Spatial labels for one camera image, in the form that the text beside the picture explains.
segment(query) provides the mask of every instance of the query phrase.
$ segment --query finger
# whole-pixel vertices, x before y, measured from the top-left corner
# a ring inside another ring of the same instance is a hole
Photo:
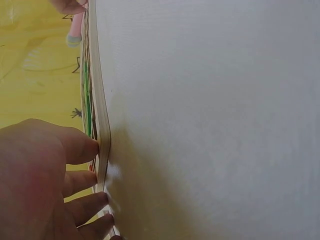
[[[84,240],[103,240],[114,226],[114,218],[106,214],[96,221],[78,228]]]
[[[19,124],[28,126],[32,131],[37,129],[48,136],[55,136],[61,143],[67,164],[90,162],[99,152],[98,142],[76,128],[58,126],[37,119],[28,119]]]
[[[108,204],[107,194],[98,192],[80,197],[65,204],[72,215],[75,225],[81,226]]]
[[[98,142],[76,128],[59,127],[56,136],[64,148],[67,164],[90,162],[99,152]]]
[[[86,11],[76,0],[50,0],[50,2],[61,14],[79,14]]]
[[[92,171],[67,171],[64,177],[62,195],[66,198],[96,184],[97,177]]]
[[[69,5],[64,8],[61,13],[62,14],[79,14],[86,11],[86,8],[81,6],[79,3],[77,5]]]

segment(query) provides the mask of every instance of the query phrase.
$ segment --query skin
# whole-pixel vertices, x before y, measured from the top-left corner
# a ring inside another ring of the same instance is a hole
[[[111,215],[83,224],[108,204],[104,192],[64,203],[97,183],[93,172],[66,171],[66,164],[86,163],[98,151],[81,131],[41,120],[0,129],[1,239],[103,240],[114,224]]]
[[[86,11],[76,0],[49,0],[49,2],[61,14],[79,14]]]

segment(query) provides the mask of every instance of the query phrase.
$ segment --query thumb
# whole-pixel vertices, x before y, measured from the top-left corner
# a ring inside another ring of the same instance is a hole
[[[81,6],[79,3],[75,5],[69,5],[64,8],[64,10],[61,12],[62,14],[79,14],[86,11],[86,8]]]
[[[79,14],[86,11],[76,0],[49,0],[61,14]]]

